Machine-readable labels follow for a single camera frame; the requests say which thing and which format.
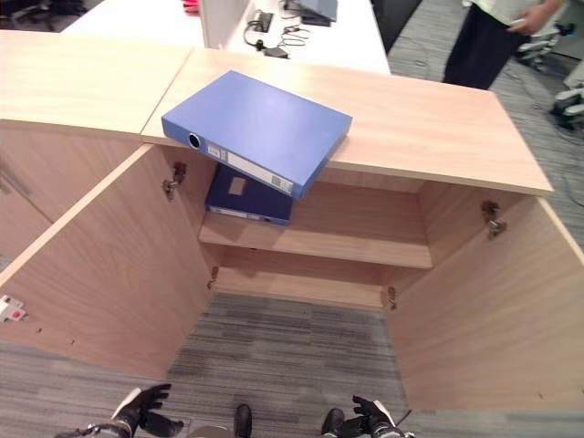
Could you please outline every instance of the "blue binder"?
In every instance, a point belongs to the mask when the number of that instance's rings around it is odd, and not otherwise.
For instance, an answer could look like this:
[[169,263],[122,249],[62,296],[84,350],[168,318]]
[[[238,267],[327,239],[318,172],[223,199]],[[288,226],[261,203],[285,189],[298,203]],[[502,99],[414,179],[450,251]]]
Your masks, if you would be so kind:
[[167,137],[296,199],[350,123],[346,114],[235,71],[162,116]]
[[293,202],[290,196],[219,164],[205,205],[210,212],[288,225]]

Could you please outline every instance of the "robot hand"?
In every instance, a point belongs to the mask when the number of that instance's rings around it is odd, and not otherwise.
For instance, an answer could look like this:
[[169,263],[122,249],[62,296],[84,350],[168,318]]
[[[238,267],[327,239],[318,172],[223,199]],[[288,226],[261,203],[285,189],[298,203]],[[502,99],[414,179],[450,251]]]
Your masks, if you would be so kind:
[[380,401],[369,401],[353,395],[353,402],[359,406],[353,408],[355,413],[362,415],[361,430],[371,438],[408,438],[411,433],[398,429],[392,417]]
[[111,422],[90,424],[86,429],[70,433],[60,433],[55,438],[75,438],[79,436],[106,436],[131,438],[140,426],[146,432],[160,437],[173,437],[183,428],[183,422],[173,422],[151,410],[160,409],[162,401],[168,397],[170,384],[158,385],[142,391],[132,390],[118,409],[111,415]]
[[162,400],[168,398],[171,388],[170,383],[152,386],[146,391],[139,388],[132,390],[121,402],[118,409],[111,415],[115,423],[129,426],[131,436],[140,426],[146,432],[160,437],[172,437],[177,435],[184,426],[183,422],[173,422],[152,410],[162,407]]

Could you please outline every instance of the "binder ring hole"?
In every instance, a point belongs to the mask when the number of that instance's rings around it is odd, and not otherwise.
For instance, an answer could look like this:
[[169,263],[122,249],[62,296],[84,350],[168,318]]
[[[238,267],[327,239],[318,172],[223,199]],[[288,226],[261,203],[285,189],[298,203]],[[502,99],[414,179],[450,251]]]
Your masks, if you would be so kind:
[[201,146],[201,142],[199,141],[199,137],[197,137],[192,132],[189,134],[189,143],[193,149],[199,149]]

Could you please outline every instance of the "wooden countertop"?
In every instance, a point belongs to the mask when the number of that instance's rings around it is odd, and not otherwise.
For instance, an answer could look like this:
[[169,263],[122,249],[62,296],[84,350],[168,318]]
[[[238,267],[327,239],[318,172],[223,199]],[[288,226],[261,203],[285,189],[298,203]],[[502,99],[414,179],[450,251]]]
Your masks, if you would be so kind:
[[328,167],[545,194],[551,186],[490,91],[219,50],[0,31],[0,119],[138,134],[229,69],[348,113]]
[[0,119],[140,134],[190,48],[0,31]]
[[194,48],[142,132],[164,137],[161,115],[227,70],[353,117],[328,167],[520,193],[552,188],[490,91],[426,80]]

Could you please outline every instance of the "wooden panel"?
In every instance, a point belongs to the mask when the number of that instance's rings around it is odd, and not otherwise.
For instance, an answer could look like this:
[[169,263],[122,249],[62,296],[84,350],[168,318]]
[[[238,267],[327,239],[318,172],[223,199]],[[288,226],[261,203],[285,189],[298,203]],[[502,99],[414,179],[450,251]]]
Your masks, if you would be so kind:
[[331,167],[326,167],[322,170],[318,176],[318,181],[406,193],[417,193],[423,185],[422,180],[414,180],[412,178],[333,169]]
[[424,269],[411,267],[384,266],[381,270],[381,287],[386,294],[389,287],[395,290],[396,297],[426,274]]
[[234,69],[353,117],[328,167],[543,194],[551,186],[495,94],[480,89],[195,48],[142,132]]
[[101,181],[140,144],[111,136],[0,127],[0,170],[51,221]]
[[481,230],[488,233],[484,201],[498,203],[503,214],[522,198],[518,193],[426,182],[419,203],[433,262],[438,265]]
[[138,134],[190,48],[0,31],[0,119]]
[[0,337],[162,378],[212,295],[181,190],[162,192],[168,172],[161,148],[141,147],[1,273],[30,317]]
[[319,182],[295,203],[290,226],[208,214],[202,242],[427,268],[415,196]]
[[0,177],[0,263],[14,260],[50,225],[45,216]]
[[[209,186],[215,174],[217,162],[196,151],[185,148],[164,147],[164,157],[168,163],[168,178],[172,178],[171,169],[176,162],[187,165],[187,173],[181,184],[181,196],[178,202],[187,213],[191,228],[198,235],[205,216],[204,202]],[[203,257],[209,272],[214,266],[219,266],[222,257],[222,247],[201,244]]]
[[214,288],[348,308],[381,308],[380,267],[305,255],[227,248]]
[[504,218],[387,311],[413,409],[584,409],[584,255],[541,199]]

